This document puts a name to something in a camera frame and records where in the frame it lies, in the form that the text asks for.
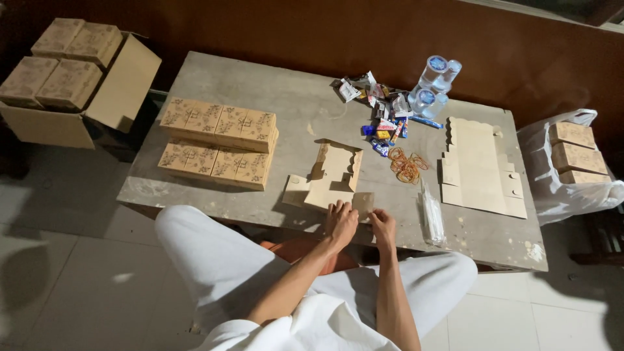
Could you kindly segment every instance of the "white shirt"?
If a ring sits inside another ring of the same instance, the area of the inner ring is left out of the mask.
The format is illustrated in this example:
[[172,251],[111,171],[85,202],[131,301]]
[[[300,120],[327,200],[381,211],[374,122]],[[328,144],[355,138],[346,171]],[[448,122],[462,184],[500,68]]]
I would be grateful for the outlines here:
[[197,350],[400,351],[357,319],[345,301],[326,294],[304,297],[292,316],[276,319],[264,328],[240,319],[217,325]]

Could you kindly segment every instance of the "person's left hand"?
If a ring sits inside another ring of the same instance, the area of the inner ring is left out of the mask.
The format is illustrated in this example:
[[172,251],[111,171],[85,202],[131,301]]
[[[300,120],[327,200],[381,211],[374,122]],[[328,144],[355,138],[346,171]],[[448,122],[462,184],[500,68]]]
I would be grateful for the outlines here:
[[338,200],[335,205],[329,204],[325,234],[331,237],[338,251],[351,242],[358,228],[358,216],[358,210],[352,209],[350,202],[343,203],[342,200]]

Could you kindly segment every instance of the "hand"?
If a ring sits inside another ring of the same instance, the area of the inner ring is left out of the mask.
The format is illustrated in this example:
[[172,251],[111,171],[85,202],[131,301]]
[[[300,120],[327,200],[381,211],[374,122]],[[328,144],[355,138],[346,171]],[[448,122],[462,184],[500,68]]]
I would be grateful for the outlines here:
[[358,210],[351,208],[350,202],[329,204],[325,220],[325,234],[330,237],[338,253],[351,242],[358,228]]
[[373,235],[377,239],[377,248],[382,250],[396,250],[395,237],[396,237],[396,221],[394,218],[382,209],[373,209],[368,214],[373,225]]

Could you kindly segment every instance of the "forearm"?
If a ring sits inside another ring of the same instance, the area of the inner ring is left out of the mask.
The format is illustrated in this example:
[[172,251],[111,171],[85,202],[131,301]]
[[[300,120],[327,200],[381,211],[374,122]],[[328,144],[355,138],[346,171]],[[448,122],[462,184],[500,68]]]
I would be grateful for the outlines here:
[[417,351],[421,343],[399,272],[396,249],[379,250],[377,331],[403,351]]
[[271,286],[247,319],[264,325],[292,314],[329,258],[338,251],[330,238],[322,240]]

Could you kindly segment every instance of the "plastic bag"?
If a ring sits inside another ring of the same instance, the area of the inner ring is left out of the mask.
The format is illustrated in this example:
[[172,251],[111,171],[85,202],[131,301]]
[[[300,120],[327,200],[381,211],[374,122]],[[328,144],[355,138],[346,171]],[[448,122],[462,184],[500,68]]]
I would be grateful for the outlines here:
[[595,110],[579,109],[535,122],[518,131],[518,142],[540,226],[577,214],[612,209],[624,201],[624,182],[621,180],[563,184],[550,159],[552,148],[548,129],[551,125],[568,121],[589,126],[597,115]]
[[424,214],[424,230],[422,231],[426,243],[441,246],[446,242],[444,226],[442,224],[442,209],[440,202],[429,192],[429,187],[421,179],[421,204]]

